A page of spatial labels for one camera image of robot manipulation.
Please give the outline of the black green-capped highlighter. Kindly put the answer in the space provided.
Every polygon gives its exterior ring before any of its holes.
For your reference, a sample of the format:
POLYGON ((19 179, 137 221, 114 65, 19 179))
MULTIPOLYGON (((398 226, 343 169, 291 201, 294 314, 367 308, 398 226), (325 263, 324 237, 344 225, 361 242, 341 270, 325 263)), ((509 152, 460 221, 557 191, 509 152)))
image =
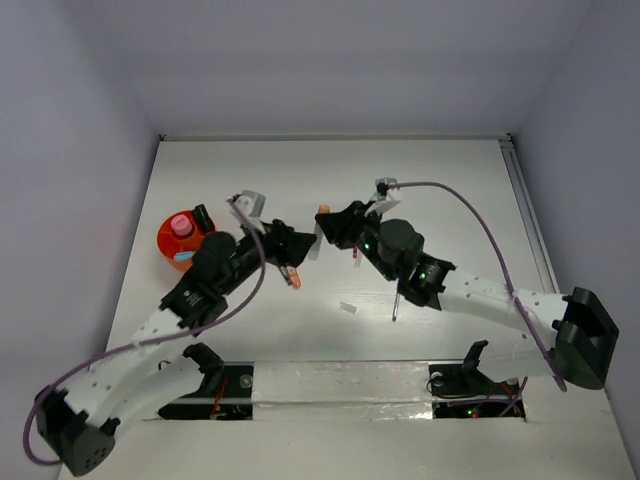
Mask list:
POLYGON ((203 236, 213 233, 216 228, 204 204, 199 204, 192 210, 194 222, 203 236))

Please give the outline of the light blue highlighter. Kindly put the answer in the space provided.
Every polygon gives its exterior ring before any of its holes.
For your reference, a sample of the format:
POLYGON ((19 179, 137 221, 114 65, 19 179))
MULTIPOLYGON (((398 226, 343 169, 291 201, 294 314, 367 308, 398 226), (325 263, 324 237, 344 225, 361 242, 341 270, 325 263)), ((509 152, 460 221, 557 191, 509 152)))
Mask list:
POLYGON ((184 261, 190 260, 194 256, 194 254, 195 254, 194 251, 178 252, 174 255, 173 259, 176 262, 184 262, 184 261))

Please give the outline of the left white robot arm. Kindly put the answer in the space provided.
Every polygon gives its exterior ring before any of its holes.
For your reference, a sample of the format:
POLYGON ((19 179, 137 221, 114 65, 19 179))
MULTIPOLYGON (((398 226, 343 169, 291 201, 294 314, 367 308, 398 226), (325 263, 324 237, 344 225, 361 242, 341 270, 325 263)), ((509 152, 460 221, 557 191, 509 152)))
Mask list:
POLYGON ((197 336, 232 317, 227 297, 251 275, 263 278, 269 264, 299 266, 315 240, 280 220, 258 221, 241 239, 206 235, 191 267, 130 342, 44 389, 31 424, 73 476, 92 472, 133 420, 185 394, 219 388, 224 362, 197 336))

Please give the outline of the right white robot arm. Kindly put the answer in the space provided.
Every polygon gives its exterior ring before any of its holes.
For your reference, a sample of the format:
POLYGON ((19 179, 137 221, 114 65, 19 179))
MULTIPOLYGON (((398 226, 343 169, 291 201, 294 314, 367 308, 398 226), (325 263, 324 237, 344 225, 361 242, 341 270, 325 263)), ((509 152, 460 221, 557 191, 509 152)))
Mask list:
POLYGON ((468 390, 482 392, 494 382, 529 376, 604 388, 619 329, 594 292, 576 287, 571 294, 540 293, 469 273, 425 253, 423 236, 408 221, 384 220, 359 201, 315 219, 330 244, 358 249, 409 303, 521 333, 513 346, 481 339, 469 348, 460 368, 468 390))

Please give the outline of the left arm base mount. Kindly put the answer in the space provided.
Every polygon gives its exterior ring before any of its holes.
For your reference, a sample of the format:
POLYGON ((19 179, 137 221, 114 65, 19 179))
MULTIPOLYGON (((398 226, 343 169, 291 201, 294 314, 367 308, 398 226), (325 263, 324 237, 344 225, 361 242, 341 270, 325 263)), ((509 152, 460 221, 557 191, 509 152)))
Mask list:
POLYGON ((198 365, 199 387, 160 408, 163 420, 245 421, 253 419, 253 363, 225 363, 204 343, 189 346, 185 358, 198 365))

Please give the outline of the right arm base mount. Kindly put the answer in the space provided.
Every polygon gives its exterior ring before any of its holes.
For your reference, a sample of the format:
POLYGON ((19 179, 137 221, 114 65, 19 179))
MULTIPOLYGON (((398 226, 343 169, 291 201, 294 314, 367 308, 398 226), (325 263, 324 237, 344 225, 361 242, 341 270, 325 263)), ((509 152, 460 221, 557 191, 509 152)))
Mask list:
POLYGON ((526 418, 520 382, 496 383, 478 370, 488 344, 476 341, 461 361, 429 366, 426 390, 435 419, 526 418))

